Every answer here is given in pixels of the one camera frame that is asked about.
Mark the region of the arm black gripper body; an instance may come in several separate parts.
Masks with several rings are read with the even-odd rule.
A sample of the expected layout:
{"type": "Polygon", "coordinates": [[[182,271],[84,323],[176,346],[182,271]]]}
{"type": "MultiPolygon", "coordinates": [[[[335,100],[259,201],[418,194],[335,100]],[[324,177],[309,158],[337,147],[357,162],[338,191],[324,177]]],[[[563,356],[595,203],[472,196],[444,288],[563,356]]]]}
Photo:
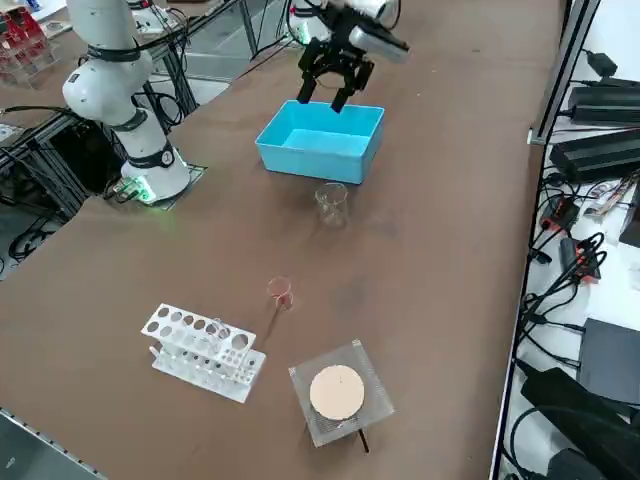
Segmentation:
{"type": "Polygon", "coordinates": [[[355,44],[354,30],[363,29],[368,22],[368,12],[351,1],[313,1],[312,16],[328,30],[326,38],[312,37],[312,58],[327,56],[330,59],[347,58],[362,60],[366,50],[355,44]]]}

